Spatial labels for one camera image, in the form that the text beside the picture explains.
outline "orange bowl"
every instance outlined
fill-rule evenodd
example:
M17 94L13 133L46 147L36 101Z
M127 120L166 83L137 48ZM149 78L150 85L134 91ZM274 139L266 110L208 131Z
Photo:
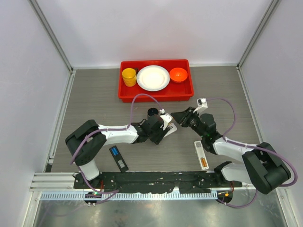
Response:
M187 72L183 68L173 68L169 72L170 78L176 83L182 83L187 79Z

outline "gray wood tabletop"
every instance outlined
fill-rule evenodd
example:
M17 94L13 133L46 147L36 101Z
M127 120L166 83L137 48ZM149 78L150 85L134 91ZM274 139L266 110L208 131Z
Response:
M242 89L236 67L192 67L192 80L195 95L185 102L161 103L167 113L183 111L196 106L200 97L224 97L230 100L237 114L236 125L228 134L233 140L258 143L255 126ZM72 85L58 147L55 153L52 172L74 172L70 166L71 154L64 140L85 121L94 119L98 124L108 126L126 125L129 122L130 103L123 103L117 96L119 69L77 70ZM208 103L205 113L213 114L218 131L223 134L232 124L233 114L223 101ZM146 118L147 110L157 107L155 103L135 103L133 122ZM117 144L129 171L198 171L200 165L195 153L194 141L199 136L190 128L181 128L163 139L159 145L149 140L140 144ZM119 171L104 146L95 157L100 171ZM210 170L224 161L225 156L206 153Z

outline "white plate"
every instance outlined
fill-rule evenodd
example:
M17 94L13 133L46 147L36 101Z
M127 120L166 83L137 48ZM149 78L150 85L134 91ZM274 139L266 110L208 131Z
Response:
M161 66L146 66L138 72L137 82L147 91L160 91L169 84L169 72Z

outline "white wall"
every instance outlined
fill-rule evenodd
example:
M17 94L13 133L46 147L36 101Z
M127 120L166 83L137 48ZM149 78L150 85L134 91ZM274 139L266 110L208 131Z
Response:
M26 0L0 3L0 222L18 227L43 171L68 71Z
M302 9L302 0L281 1L243 67L264 140L298 171L298 183L290 188L298 215L303 210Z
M38 0L75 67L238 63L271 0Z

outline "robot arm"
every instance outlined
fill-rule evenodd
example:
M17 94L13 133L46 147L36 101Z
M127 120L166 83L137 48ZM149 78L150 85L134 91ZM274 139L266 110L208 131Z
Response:
M89 138L75 158L75 164L84 173L86 179L90 181L100 174L94 157L104 145L142 143L147 139L159 144L164 137L177 130L174 124L169 125L171 120L172 117L169 114L153 115L139 123L131 123L128 128L127 125L114 127L98 125L95 120L88 120L68 136L65 143L71 155L73 155L87 135L96 130L104 130Z
M204 150L243 163L225 162L216 167L214 171L222 181L252 183L258 191L268 194L290 179L290 171L280 158L255 148L248 148L247 144L223 138L216 130L213 116L201 114L207 108L206 99L198 99L197 104L198 108L189 107L185 111L171 113L171 116L180 126L190 127L201 137ZM268 143L261 143L256 147L275 152Z

